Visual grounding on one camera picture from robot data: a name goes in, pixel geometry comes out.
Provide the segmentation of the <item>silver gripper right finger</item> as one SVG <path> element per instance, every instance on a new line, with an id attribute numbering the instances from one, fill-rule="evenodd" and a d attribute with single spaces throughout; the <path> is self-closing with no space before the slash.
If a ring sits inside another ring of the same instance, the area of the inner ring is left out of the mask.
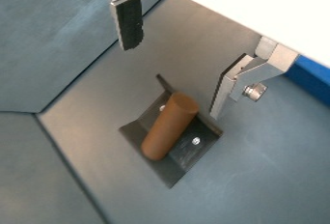
<path id="1" fill-rule="evenodd" d="M 285 74 L 298 56 L 297 51 L 262 37 L 254 55 L 242 54 L 220 74 L 210 116 L 220 118 L 242 98 L 258 101 L 267 91 L 263 81 Z"/>

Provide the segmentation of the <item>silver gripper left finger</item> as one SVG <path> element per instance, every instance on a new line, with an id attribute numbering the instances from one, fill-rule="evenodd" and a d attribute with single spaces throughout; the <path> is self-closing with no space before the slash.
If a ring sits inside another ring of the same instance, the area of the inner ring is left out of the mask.
<path id="1" fill-rule="evenodd" d="M 110 0 L 110 9 L 122 49 L 134 49 L 143 40 L 142 1 Z"/>

